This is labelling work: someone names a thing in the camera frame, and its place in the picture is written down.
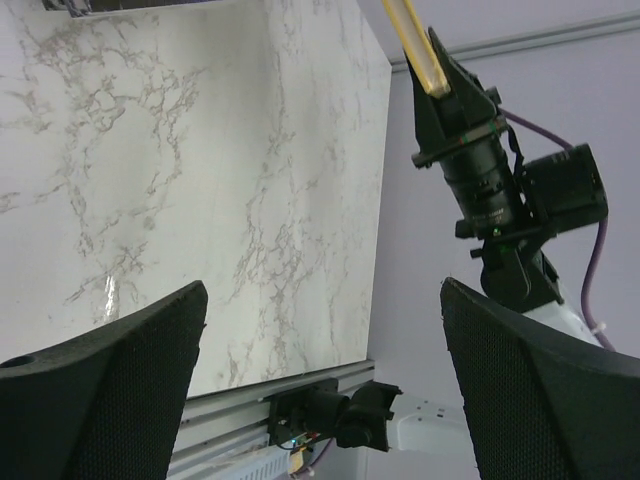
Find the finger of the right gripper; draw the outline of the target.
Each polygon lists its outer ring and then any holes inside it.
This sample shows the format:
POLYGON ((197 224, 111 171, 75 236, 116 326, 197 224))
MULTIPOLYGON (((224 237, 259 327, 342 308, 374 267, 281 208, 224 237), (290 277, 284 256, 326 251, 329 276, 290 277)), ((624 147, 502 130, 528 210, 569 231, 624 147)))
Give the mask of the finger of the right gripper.
POLYGON ((449 54, 432 27, 427 29, 427 34, 449 85, 449 93, 434 100, 444 133, 462 134, 493 120, 498 115, 498 107, 477 76, 449 54))
POLYGON ((448 149, 447 115, 443 108, 450 94, 435 97, 426 92, 416 69, 408 62, 413 88, 414 130, 418 151, 413 160, 435 160, 442 157, 448 149))

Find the yellow book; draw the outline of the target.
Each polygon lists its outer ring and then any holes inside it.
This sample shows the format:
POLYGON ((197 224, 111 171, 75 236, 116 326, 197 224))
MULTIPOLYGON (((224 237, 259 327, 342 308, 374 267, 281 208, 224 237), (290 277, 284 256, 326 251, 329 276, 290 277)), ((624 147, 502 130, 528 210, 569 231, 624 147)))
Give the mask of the yellow book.
POLYGON ((425 93, 434 98, 447 95, 449 82, 413 3, 410 0, 383 0, 382 4, 425 93))

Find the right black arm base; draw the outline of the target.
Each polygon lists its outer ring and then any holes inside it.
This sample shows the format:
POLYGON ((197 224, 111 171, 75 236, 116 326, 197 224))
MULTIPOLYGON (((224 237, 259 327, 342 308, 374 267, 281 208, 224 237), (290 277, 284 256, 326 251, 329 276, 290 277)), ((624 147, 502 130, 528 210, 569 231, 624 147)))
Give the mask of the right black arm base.
POLYGON ((338 392, 339 382, 329 378, 296 387, 269 398, 269 445, 284 447, 305 434, 330 438, 349 404, 338 392))

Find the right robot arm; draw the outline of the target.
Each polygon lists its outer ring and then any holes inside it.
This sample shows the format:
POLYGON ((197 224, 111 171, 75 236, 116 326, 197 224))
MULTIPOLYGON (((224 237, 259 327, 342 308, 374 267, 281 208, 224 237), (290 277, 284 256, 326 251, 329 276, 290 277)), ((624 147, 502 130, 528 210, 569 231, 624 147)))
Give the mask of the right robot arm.
POLYGON ((541 428, 548 409, 524 344, 504 337, 501 314, 540 313, 579 338, 601 342, 587 313, 575 314, 544 256, 553 237, 588 225, 604 227, 608 205, 587 145, 563 144, 556 154, 526 162, 495 89, 459 65, 432 29, 401 28, 412 78, 417 168, 439 165, 461 209, 459 239, 475 238, 483 263, 480 292, 445 289, 445 334, 464 398, 464 422, 399 388, 370 383, 342 402, 333 436, 342 448, 378 451, 443 446, 513 445, 520 419, 541 428))

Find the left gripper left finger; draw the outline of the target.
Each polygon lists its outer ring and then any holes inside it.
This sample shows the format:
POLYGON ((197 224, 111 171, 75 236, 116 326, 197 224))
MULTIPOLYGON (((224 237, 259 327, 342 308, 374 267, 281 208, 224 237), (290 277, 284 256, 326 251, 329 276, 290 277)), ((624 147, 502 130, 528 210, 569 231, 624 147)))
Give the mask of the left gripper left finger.
POLYGON ((1 364, 4 479, 166 477, 205 327, 194 281, 1 364))

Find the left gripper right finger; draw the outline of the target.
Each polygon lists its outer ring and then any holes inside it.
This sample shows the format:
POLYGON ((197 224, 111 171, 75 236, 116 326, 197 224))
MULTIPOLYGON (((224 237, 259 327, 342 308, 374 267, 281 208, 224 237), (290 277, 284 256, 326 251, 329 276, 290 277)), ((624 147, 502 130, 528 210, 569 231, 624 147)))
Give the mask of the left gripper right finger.
POLYGON ((443 282, 440 303, 481 478, 638 478, 638 359, 454 278, 443 282))

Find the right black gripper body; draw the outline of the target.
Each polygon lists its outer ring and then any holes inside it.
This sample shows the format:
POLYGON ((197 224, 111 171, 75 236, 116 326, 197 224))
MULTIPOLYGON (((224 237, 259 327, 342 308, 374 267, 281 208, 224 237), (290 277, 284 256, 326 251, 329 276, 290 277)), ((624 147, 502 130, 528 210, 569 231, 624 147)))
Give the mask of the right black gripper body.
MULTIPOLYGON (((496 103, 496 92, 488 93, 496 103)), ((462 212, 457 235, 498 235, 522 214, 515 180, 500 137, 508 130, 498 115, 462 134, 448 135, 448 149, 435 160, 413 160, 418 169, 440 166, 462 212)))

